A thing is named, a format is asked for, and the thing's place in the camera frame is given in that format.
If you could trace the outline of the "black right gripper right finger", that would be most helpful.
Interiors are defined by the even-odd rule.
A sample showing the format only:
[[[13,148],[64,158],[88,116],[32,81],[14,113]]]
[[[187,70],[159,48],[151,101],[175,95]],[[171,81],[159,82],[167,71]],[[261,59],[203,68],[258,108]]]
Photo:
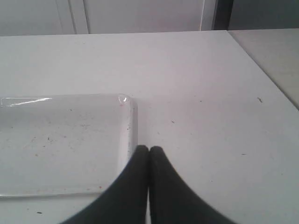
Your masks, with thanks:
[[[176,172],[161,147],[149,151],[149,206],[153,224],[233,224],[202,200]]]

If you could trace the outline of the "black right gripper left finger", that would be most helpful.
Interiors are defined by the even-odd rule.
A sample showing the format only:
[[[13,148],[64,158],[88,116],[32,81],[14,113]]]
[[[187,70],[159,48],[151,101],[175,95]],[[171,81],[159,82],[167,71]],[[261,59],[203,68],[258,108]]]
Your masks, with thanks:
[[[64,224],[144,224],[149,184],[149,149],[136,147],[117,179]]]

